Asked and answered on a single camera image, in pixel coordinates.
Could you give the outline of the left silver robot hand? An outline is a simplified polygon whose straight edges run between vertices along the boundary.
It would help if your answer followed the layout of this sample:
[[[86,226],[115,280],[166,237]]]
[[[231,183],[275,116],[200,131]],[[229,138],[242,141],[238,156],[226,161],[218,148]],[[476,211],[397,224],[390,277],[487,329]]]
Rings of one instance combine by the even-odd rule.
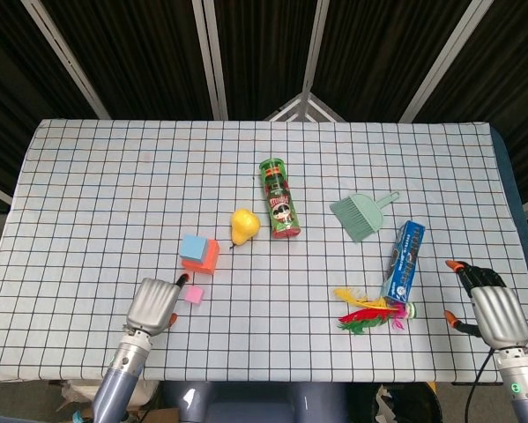
[[[170,324],[179,294],[190,276],[183,273],[174,283],[156,278],[144,278],[130,305],[126,327],[157,336]]]

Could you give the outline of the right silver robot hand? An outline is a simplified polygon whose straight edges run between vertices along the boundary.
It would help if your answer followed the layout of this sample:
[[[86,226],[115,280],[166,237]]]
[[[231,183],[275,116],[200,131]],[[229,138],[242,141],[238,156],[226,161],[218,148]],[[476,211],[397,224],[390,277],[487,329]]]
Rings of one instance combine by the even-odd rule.
[[[446,310],[444,317],[453,329],[483,341],[495,350],[528,344],[528,322],[514,291],[492,269],[448,260],[471,301],[476,323],[459,320]]]

